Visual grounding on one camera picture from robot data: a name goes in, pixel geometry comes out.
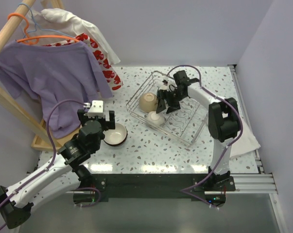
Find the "small white bowl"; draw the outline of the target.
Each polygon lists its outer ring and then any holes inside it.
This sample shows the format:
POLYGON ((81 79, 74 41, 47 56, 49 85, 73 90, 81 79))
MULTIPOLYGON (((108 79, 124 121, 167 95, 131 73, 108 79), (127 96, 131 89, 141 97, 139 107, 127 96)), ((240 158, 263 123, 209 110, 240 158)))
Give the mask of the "small white bowl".
POLYGON ((149 112, 146 120, 156 126, 161 126, 165 123, 165 118, 161 114, 157 114, 156 111, 149 112))

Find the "beige ceramic bowl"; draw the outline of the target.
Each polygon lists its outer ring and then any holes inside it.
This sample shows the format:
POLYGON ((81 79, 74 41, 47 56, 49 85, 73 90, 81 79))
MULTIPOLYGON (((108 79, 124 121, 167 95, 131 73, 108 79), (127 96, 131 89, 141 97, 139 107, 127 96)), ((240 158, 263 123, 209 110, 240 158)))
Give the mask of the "beige ceramic bowl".
POLYGON ((157 96, 153 93, 145 93, 139 99, 139 108, 145 113, 156 111, 157 96))

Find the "teal white patterned bowl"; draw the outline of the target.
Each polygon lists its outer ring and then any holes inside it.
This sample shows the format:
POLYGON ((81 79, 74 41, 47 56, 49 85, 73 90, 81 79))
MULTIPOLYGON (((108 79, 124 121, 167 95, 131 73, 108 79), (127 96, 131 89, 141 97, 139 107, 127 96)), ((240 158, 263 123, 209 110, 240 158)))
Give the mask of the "teal white patterned bowl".
POLYGON ((166 85, 161 85, 161 86, 159 87, 159 90, 169 91, 170 89, 169 89, 169 87, 166 86, 166 85))

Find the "dark teal glazed bowl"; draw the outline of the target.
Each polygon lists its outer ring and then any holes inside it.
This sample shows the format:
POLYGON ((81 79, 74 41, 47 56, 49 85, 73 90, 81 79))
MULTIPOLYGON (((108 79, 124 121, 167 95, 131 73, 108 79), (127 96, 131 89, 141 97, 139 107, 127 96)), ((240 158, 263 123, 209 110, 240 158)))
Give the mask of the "dark teal glazed bowl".
POLYGON ((120 123, 115 123, 115 129, 104 131, 104 142, 110 146, 116 147, 122 145, 128 136, 128 131, 125 126, 120 123))

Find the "metal wire dish rack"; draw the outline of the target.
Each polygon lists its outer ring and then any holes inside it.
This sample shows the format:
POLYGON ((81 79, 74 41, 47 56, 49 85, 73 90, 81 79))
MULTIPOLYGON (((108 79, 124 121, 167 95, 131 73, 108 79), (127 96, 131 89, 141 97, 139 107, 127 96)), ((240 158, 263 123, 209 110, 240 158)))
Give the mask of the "metal wire dish rack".
POLYGON ((180 101, 180 109, 167 114, 161 112, 165 122, 161 126, 156 126, 147 120, 147 113, 139 107, 139 98, 146 93, 156 94, 163 84, 165 74, 160 71, 153 71, 137 89, 134 95, 126 104, 126 109, 136 119, 149 125, 150 127, 166 134, 172 139, 179 141, 186 146, 192 146, 199 138, 204 127, 207 125, 207 109, 198 101, 185 98, 180 101))

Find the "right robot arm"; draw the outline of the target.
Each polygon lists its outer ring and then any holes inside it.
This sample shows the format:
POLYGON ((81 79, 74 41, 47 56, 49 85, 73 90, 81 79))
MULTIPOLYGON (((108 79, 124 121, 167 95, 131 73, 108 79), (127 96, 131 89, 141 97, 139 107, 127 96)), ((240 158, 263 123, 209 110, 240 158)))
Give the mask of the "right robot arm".
POLYGON ((174 83, 164 79, 157 91, 157 113, 180 110, 185 98, 194 99, 208 110, 207 126, 213 138, 213 156, 208 174, 198 186, 217 191, 230 178, 229 159, 232 145, 243 133, 243 124, 234 98, 225 99, 202 85, 202 78, 189 78, 184 70, 173 75, 174 83))

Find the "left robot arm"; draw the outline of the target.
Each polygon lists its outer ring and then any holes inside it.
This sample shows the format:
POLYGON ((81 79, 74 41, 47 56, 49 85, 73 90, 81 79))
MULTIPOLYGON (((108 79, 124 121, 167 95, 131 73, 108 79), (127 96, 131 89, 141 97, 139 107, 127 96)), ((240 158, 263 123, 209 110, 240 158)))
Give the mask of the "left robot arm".
POLYGON ((16 228, 29 219, 34 195, 61 175, 72 171, 77 175, 74 180, 76 187, 80 190, 90 188, 92 177, 83 162, 100 149, 105 138, 103 132, 115 128, 115 112, 109 111, 108 118, 92 116, 91 111, 82 109, 77 114, 82 127, 63 147, 54 151, 45 165, 15 185, 0 185, 0 214, 8 229, 16 228))

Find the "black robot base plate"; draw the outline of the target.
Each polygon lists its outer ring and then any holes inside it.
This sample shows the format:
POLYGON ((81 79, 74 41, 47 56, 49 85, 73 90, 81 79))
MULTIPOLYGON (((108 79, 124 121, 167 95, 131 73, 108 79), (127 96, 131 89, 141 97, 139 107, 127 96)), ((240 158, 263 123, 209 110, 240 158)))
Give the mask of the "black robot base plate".
POLYGON ((226 193, 236 191, 233 177, 222 181, 214 177, 200 183, 206 174, 94 174, 92 182, 80 184, 73 192, 75 204, 109 199, 185 199, 205 200, 221 206, 226 193))

